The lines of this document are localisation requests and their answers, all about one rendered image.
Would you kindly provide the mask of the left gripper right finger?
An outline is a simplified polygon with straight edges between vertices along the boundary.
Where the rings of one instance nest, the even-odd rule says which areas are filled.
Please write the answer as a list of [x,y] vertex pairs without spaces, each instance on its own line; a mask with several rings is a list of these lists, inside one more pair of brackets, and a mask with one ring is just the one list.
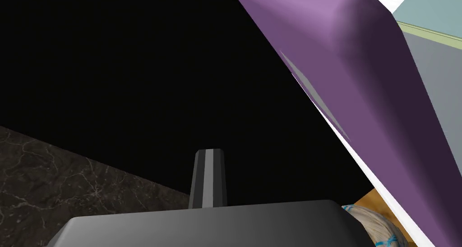
[[224,152],[221,149],[209,149],[210,168],[212,172],[211,183],[211,207],[227,206],[226,172]]

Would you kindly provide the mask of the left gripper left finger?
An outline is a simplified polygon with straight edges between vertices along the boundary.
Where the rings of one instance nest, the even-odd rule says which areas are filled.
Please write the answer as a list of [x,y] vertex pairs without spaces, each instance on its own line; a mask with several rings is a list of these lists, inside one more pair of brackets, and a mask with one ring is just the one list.
[[195,154],[194,170],[189,197],[189,208],[209,207],[209,150]]

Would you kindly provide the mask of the white blue patterned round object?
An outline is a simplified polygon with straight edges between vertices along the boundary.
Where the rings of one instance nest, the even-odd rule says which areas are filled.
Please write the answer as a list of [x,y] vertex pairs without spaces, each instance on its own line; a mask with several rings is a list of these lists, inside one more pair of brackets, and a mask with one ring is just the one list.
[[383,215],[353,204],[342,208],[363,225],[375,247],[410,247],[399,228]]

